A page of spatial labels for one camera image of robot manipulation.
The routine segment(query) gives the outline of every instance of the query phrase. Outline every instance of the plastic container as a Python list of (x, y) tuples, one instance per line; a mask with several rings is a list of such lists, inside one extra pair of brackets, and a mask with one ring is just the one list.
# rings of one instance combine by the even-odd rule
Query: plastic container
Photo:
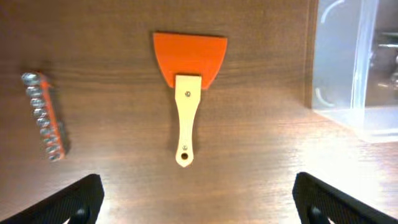
[(398, 51), (380, 48), (377, 38), (398, 31), (397, 10), (396, 0), (318, 4), (312, 108), (369, 142), (398, 141), (397, 90), (380, 87)]

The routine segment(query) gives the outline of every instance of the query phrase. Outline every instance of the beige handle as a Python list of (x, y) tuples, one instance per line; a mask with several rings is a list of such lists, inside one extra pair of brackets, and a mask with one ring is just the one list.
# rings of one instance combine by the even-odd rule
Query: beige handle
[(175, 160), (182, 167), (193, 161), (192, 128), (200, 102), (201, 77), (177, 75), (175, 77), (175, 102), (180, 118), (180, 140)]

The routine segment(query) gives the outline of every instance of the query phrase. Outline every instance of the wooden table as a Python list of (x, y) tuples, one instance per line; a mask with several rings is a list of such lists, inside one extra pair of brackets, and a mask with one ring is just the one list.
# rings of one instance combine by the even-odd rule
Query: wooden table
[[(299, 223), (300, 171), (398, 217), (398, 144), (362, 142), (307, 107), (315, 1), (0, 4), (0, 220), (96, 173), (98, 223)], [(178, 114), (157, 30), (229, 40), (187, 169), (174, 158)], [(20, 80), (37, 69), (58, 87), (64, 161), (46, 159)]]

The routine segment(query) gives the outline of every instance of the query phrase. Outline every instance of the orange blade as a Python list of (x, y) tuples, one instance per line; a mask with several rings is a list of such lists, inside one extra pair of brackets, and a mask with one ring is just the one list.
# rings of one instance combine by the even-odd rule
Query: orange blade
[(155, 33), (157, 62), (169, 87), (175, 76), (201, 75), (201, 88), (208, 89), (223, 63), (227, 39), (197, 35)]

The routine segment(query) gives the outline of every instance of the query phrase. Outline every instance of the handle hole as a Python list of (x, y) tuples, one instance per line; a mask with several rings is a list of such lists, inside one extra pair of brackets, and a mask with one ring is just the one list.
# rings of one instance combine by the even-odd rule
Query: handle hole
[(187, 153), (181, 154), (181, 159), (183, 160), (188, 159), (188, 154)]

